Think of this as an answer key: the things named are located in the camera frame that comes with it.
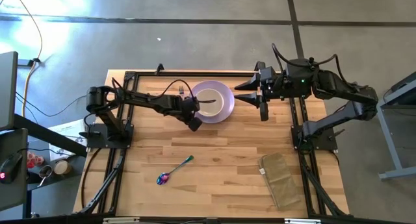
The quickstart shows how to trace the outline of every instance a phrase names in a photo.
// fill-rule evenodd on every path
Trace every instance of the gray floor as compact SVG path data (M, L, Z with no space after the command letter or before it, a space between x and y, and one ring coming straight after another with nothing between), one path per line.
M4 2L0 12L24 13L22 8L7 8L11 2ZM294 2L300 20L416 21L415 0ZM36 5L36 1L30 4L34 13L67 16L290 19L287 0L62 0L60 5ZM65 7L52 10L56 5ZM32 76L28 98L47 113L59 111L83 95L89 86L103 84L108 69L154 69L162 62L166 69L251 70L258 60L277 67L270 48L272 42L286 57L296 57L291 26L39 24L44 37L41 60L45 63ZM14 49L20 56L28 57L37 54L37 32L30 21L0 21L0 35L0 51ZM415 71L413 27L300 27L300 36L306 57L322 60L337 53L347 80L374 87L379 97ZM335 71L335 64L324 69ZM18 92L23 90L25 74L27 70L20 68ZM336 99L326 101L326 110L333 112L343 103ZM46 127L80 119L85 114L82 101L53 118L35 112L40 124ZM361 218L414 223L416 177L384 182L378 179L379 172L393 169L378 119L351 121L338 129L346 129L337 142L351 213ZM70 213L78 182L79 177L36 190L33 210L43 216ZM19 218L18 209L0 212L0 219Z

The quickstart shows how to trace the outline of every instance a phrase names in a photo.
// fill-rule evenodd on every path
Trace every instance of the paper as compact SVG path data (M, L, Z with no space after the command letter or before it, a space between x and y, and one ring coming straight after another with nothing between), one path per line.
M73 122L70 122L70 123L65 123L65 124L54 126L54 127L50 127L49 130L54 131L56 133L59 133L61 135L64 135L68 139L71 139L71 140L73 140L77 143L80 143L80 144L82 144L83 146L86 147L86 139L79 135L80 132L83 132L83 131L86 130L85 127L86 126L84 125L84 121L82 119L80 119L80 120L73 121ZM57 146L51 145L51 144L49 144L49 148L50 148L50 150L54 150L57 153L66 153L68 155L74 155L75 154L75 153L68 152L67 150L63 150L63 149L61 149ZM49 152L49 155L51 157L51 161L62 160L62 159L65 159L65 158L69 157L67 155L56 154L52 151Z

